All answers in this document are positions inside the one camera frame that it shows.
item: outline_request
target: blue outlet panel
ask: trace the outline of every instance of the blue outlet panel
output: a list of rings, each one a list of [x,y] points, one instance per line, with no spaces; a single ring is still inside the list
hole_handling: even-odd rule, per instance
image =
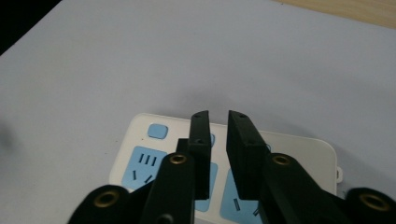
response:
[[[209,209],[210,197],[212,197],[213,187],[215,186],[216,174],[218,173],[218,165],[210,163],[210,192],[209,199],[195,201],[195,209],[201,212],[206,212]]]
[[[233,173],[228,171],[220,215],[237,223],[262,224],[258,210],[258,201],[240,200],[233,181]]]
[[[154,180],[166,155],[148,147],[135,147],[121,184],[128,189],[139,189]]]

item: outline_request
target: brass insert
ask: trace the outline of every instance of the brass insert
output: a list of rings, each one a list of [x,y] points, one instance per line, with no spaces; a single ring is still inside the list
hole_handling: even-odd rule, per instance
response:
[[[390,209],[390,206],[387,202],[374,194],[361,194],[359,199],[361,199],[361,201],[368,207],[380,212],[388,212]]]
[[[99,196],[97,196],[95,198],[95,201],[93,201],[93,204],[96,207],[101,207],[101,208],[109,207],[109,206],[113,205],[114,203],[116,203],[117,200],[119,199],[119,197],[120,197],[120,194],[117,191],[109,190],[109,191],[103,192]]]
[[[169,161],[172,162],[173,164],[181,164],[181,163],[186,162],[186,160],[187,160],[187,157],[185,157],[185,156],[183,156],[183,155],[178,155],[178,154],[173,155],[173,156],[169,159]]]
[[[289,158],[287,158],[285,156],[274,156],[273,162],[277,163],[279,165],[289,165],[290,164]]]

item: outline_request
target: power strip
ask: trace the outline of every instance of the power strip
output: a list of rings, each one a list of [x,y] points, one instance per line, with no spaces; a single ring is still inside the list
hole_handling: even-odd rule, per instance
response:
[[[155,179],[162,158],[176,151],[178,138],[188,138],[189,119],[139,114],[131,121],[110,173],[110,184],[130,191]],[[212,161],[210,199],[195,203],[195,217],[211,223],[262,223],[256,201],[240,200],[226,153],[227,126],[210,124]],[[337,158],[326,142],[260,131],[272,152],[294,157],[321,188],[335,194]]]

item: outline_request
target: table surface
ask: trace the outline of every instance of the table surface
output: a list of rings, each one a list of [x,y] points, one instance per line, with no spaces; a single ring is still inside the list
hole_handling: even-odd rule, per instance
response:
[[[0,58],[0,223],[66,223],[130,120],[228,110],[396,199],[396,30],[270,0],[63,0]]]

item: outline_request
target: blue switch button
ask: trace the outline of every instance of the blue switch button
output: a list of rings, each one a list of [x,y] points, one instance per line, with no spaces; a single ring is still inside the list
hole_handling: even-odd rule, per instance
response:
[[[168,127],[162,124],[151,124],[148,127],[148,136],[152,138],[164,139],[168,134]]]

